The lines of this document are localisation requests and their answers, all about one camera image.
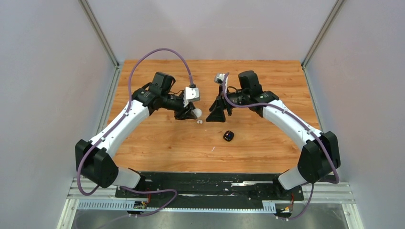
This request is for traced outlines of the white earbud charging case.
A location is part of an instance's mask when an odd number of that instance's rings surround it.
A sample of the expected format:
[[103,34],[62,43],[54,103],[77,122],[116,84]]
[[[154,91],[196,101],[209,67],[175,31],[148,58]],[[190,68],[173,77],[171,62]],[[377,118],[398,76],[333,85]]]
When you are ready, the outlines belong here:
[[192,110],[192,113],[196,118],[200,118],[202,116],[202,110],[199,108],[195,108]]

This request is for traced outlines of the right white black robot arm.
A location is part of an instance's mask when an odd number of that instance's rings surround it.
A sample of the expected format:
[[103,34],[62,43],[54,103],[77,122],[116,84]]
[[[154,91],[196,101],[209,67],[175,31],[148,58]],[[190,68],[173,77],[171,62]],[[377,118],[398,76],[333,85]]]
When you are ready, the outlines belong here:
[[338,138],[332,132],[322,132],[294,114],[272,91],[264,91],[253,70],[238,75],[240,88],[229,91],[227,73],[218,73],[214,82],[219,93],[211,105],[207,122],[226,121],[233,108],[249,108],[260,117],[282,130],[301,149],[298,164],[278,175],[274,180],[273,194],[285,199],[292,189],[303,184],[314,184],[333,173],[334,184],[339,183],[337,169],[341,166]]

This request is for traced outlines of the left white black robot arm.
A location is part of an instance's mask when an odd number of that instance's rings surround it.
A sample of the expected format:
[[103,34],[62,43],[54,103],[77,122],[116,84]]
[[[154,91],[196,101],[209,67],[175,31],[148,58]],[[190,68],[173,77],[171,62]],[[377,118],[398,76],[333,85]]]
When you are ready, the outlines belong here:
[[124,109],[100,133],[90,140],[79,140],[75,145],[78,176],[84,176],[98,187],[124,186],[135,197],[146,192],[146,184],[139,172],[119,167],[113,161],[115,153],[135,128],[163,108],[174,112],[176,120],[197,119],[202,115],[193,104],[200,99],[199,89],[192,84],[179,95],[171,92],[175,78],[157,72],[152,82],[137,89]]

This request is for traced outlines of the black earbud charging case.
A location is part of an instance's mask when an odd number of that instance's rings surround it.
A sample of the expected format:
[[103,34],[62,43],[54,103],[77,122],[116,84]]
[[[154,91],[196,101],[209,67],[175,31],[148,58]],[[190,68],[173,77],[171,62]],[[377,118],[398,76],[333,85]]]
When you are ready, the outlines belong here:
[[224,135],[223,135],[223,139],[227,142],[232,141],[234,138],[234,132],[227,130],[225,131]]

